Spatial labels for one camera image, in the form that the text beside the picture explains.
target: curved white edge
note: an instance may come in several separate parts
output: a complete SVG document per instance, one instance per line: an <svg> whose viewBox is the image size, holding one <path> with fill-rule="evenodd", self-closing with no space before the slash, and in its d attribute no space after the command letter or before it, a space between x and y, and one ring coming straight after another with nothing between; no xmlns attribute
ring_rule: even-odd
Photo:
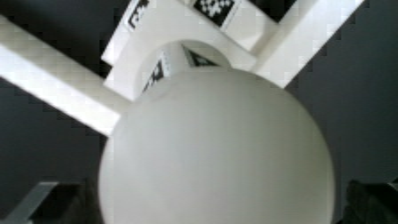
<svg viewBox="0 0 398 224"><path fill-rule="evenodd" d="M129 101L3 17L0 30L0 77L108 136Z"/></svg>
<svg viewBox="0 0 398 224"><path fill-rule="evenodd" d="M363 0L298 0L252 72L285 87Z"/></svg>

